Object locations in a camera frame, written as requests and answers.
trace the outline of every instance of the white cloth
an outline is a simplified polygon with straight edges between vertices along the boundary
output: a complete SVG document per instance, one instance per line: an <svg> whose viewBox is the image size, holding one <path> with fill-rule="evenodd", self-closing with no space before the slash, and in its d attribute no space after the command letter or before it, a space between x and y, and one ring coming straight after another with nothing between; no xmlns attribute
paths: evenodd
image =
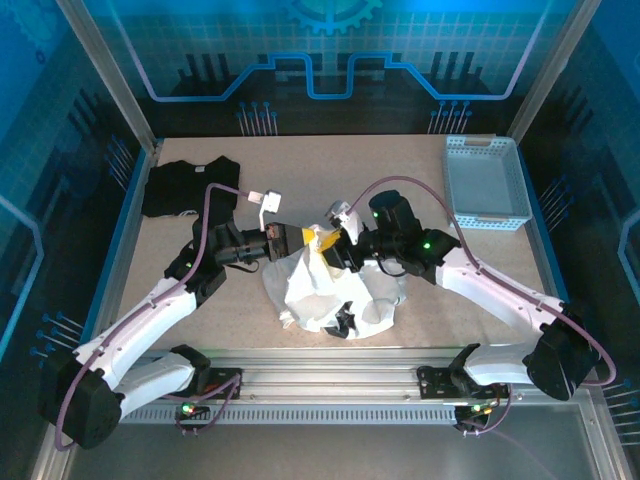
<svg viewBox="0 0 640 480"><path fill-rule="evenodd" d="M311 227L316 236L303 250L262 270L269 298L283 327L294 321L310 332L337 327L336 313L346 302L354 316L355 330L348 339L366 338L393 326L395 306L406 299L404 278L385 275L377 262L367 261L358 273L329 267L317 247L329 233ZM384 263L390 273L401 271L396 262Z"/></svg>

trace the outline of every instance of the blue basket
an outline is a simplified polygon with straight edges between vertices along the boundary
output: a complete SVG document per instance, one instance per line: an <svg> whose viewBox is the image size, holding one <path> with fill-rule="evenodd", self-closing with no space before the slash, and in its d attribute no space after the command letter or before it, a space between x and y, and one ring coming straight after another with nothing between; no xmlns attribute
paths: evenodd
<svg viewBox="0 0 640 480"><path fill-rule="evenodd" d="M447 203L462 228L515 231L532 217L518 149L508 137L447 137Z"/></svg>

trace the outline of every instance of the black t-shirt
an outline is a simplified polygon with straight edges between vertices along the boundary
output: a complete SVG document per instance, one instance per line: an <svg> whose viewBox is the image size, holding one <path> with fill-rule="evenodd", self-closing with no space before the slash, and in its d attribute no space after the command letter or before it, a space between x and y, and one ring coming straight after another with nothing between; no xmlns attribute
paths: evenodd
<svg viewBox="0 0 640 480"><path fill-rule="evenodd" d="M240 164L225 156L206 166L196 166L185 160L154 167L144 191L142 213L147 217L166 215L190 215L202 213L204 193L212 182L237 189L240 181ZM214 188L211 191L210 210L220 217L231 218L238 197Z"/></svg>

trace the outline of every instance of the beige table surface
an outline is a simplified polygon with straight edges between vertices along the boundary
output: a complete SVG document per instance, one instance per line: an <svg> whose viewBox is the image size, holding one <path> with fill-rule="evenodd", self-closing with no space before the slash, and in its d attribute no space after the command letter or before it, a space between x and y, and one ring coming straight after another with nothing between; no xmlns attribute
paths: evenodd
<svg viewBox="0 0 640 480"><path fill-rule="evenodd" d="M409 175L443 192L444 136L323 136L167 139L159 164L187 160L206 164L226 155L241 164L240 188L282 193L280 211L267 221L326 225L324 213L338 199L353 202L372 182ZM389 183L410 201L423 227L448 227L445 214L419 187ZM373 225L367 203L358 211ZM258 207L239 201L238 228L256 228ZM191 239L195 217L145 218L129 270L120 316L139 302ZM540 291L542 284L524 228L515 233L465 230L474 253L515 280ZM227 281L203 306L170 329L154 348L187 343L194 348L433 347L473 342L508 343L519 336L470 301L409 278L407 301L397 308L393 328L346 341L296 325L282 328L259 273L227 269Z"/></svg>

